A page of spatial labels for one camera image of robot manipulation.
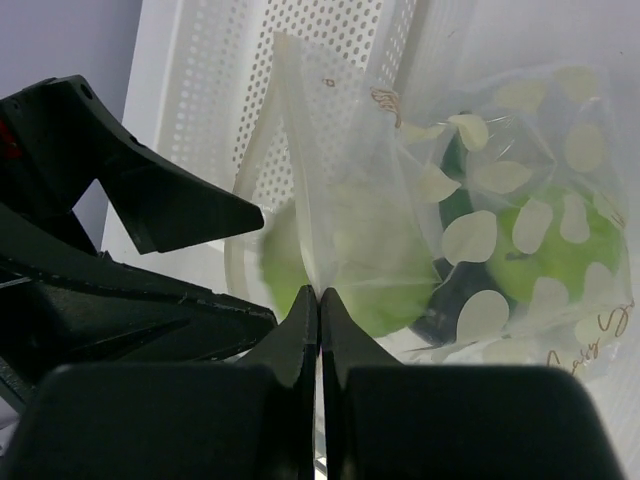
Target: gray wall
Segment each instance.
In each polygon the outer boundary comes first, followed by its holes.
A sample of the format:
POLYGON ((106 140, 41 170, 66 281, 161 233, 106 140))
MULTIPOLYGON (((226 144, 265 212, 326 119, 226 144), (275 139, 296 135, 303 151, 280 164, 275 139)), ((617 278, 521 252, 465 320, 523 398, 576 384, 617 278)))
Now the gray wall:
MULTIPOLYGON (((122 119, 142 0, 0 0, 0 98, 46 77, 84 75, 122 119)), ((75 208, 100 245, 107 201, 92 185, 75 208)))

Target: red light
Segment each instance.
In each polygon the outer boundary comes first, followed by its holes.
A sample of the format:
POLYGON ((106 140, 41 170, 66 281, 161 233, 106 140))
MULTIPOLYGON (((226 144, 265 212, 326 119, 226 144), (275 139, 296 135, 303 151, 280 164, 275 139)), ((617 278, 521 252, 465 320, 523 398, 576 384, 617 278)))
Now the red light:
POLYGON ((18 147, 18 142, 9 131, 7 124, 0 120, 0 158, 5 160, 15 160, 22 157, 22 150, 18 147))

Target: white plastic crate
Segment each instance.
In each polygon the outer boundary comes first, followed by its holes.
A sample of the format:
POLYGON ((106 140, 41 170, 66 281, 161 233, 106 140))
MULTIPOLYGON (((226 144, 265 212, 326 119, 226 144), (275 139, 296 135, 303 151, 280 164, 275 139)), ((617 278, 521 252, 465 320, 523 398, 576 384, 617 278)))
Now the white plastic crate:
MULTIPOLYGON (((629 182, 634 293, 640 271, 640 202, 633 132, 640 120, 640 49, 634 43, 640 7, 619 0, 579 4, 543 0, 145 0, 125 109, 125 126, 161 155, 231 190, 264 98, 272 32, 322 43, 366 68, 404 98, 437 94, 503 70, 563 59, 609 67, 621 120, 629 182)), ((292 186, 278 142, 259 179, 261 200, 277 205, 292 186)), ((125 263, 226 291, 223 243, 140 256, 113 211, 103 248, 125 263)), ((625 334, 640 339, 637 314, 625 334)), ((627 348, 593 394, 632 478, 640 478, 640 349, 627 348)))

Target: clear plastic bag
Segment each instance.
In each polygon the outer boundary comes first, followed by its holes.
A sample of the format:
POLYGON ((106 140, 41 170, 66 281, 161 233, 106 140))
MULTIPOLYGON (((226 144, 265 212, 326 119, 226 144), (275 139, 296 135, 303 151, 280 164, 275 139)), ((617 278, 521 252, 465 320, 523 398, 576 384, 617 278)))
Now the clear plastic bag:
POLYGON ((544 67, 451 92, 403 119, 386 85, 277 34, 234 192, 251 198, 279 123, 294 188, 275 208, 263 204, 258 237, 227 242, 231 292, 251 297, 252 251, 281 314, 300 285, 319 296, 333 286, 403 361, 580 374, 615 353, 633 307, 603 92, 590 68, 544 67))

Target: green apple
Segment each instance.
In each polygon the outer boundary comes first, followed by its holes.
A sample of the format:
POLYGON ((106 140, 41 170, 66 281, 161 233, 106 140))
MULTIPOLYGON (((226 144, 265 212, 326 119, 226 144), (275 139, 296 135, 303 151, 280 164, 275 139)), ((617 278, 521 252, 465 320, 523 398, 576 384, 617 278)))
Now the green apple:
POLYGON ((553 216, 539 248, 532 253, 519 250, 513 241, 514 226, 530 198, 523 197, 514 207, 498 214, 496 249, 487 268, 504 293, 518 302, 530 303, 536 280, 550 277, 562 282, 569 301, 575 302, 582 298, 585 274, 593 262, 607 267, 612 275, 616 273, 624 249, 623 233, 598 213, 593 195, 588 192, 551 186, 533 195, 535 200, 551 207, 553 216), (567 195, 575 195, 582 201, 583 218, 588 225, 588 238, 583 241, 568 241, 562 234, 567 195))
MULTIPOLYGON (((369 335, 409 326, 423 314, 438 279, 410 210, 361 185, 332 187, 330 193, 326 211, 339 265, 331 286, 369 335)), ((263 236, 260 267, 276 310, 286 315, 299 288, 309 284, 293 202, 278 211, 263 236)))

